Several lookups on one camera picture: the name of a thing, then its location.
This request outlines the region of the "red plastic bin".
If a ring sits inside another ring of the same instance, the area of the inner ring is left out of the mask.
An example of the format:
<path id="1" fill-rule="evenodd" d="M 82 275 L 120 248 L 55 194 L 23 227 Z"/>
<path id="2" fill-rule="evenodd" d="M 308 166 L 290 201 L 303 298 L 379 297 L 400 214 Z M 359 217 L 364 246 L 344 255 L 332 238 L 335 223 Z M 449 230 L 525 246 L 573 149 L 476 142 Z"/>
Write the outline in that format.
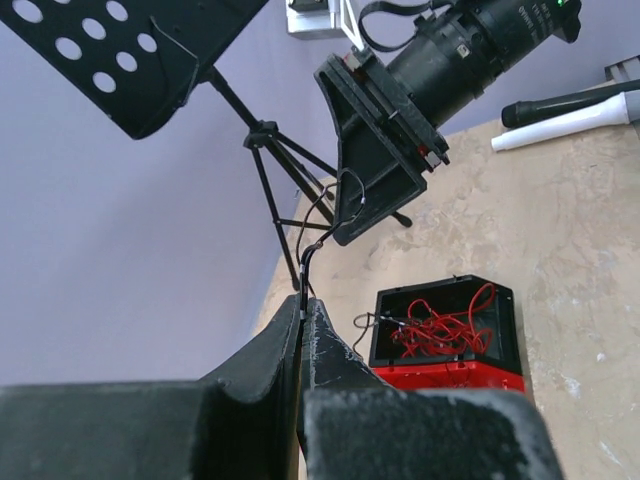
<path id="1" fill-rule="evenodd" d="M 374 367 L 373 371 L 401 390 L 493 388 L 526 392 L 522 375 L 479 361 Z"/>

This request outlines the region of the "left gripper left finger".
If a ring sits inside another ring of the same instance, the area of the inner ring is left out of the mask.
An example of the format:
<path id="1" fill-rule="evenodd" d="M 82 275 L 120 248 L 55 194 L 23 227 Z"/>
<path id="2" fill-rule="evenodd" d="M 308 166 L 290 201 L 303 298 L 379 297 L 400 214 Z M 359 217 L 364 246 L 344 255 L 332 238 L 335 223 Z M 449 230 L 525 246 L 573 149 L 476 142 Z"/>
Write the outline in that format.
<path id="1" fill-rule="evenodd" d="M 10 386 L 5 479 L 293 479 L 299 299 L 195 381 Z"/>

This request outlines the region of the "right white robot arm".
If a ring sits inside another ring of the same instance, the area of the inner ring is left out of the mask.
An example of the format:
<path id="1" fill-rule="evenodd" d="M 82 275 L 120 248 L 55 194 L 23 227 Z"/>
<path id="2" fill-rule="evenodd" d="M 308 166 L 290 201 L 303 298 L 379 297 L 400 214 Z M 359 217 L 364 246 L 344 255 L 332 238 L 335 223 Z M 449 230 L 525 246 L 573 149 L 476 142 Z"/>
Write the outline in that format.
<path id="1" fill-rule="evenodd" d="M 369 41 L 315 73 L 337 135 L 335 241 L 346 246 L 427 189 L 447 164 L 439 127 L 542 42 L 577 40 L 579 1 L 374 2 L 366 13 L 411 16 L 415 32 L 384 64 Z"/>

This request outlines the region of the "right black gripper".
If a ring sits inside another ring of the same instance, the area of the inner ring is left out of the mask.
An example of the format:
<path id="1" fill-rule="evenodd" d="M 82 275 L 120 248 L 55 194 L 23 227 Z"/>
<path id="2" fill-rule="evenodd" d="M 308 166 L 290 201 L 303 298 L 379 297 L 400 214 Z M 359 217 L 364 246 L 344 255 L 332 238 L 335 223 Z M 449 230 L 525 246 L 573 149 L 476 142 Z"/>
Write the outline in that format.
<path id="1" fill-rule="evenodd" d="M 425 192 L 422 171 L 448 165 L 449 145 L 369 48 L 329 55 L 314 78 L 338 138 L 333 237 L 346 246 Z"/>

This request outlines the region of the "black plastic bin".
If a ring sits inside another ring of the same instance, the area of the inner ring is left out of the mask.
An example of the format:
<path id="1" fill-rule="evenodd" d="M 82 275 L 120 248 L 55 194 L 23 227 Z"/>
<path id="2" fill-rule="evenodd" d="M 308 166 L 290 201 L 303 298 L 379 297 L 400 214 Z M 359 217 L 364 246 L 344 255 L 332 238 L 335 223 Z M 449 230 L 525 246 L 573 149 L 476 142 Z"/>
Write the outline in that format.
<path id="1" fill-rule="evenodd" d="M 521 374 L 513 291 L 476 275 L 378 293 L 372 367 L 482 361 Z"/>

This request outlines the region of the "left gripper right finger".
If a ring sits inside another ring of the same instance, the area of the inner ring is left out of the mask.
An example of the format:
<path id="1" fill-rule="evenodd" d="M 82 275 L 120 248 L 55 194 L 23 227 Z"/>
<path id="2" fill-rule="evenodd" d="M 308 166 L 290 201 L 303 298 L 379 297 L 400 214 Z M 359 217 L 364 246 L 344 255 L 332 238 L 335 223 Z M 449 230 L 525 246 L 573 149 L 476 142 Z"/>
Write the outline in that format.
<path id="1" fill-rule="evenodd" d="M 308 478 L 562 478 L 546 424 L 526 396 L 396 389 L 340 338 L 320 300 L 309 304 L 305 333 Z"/>

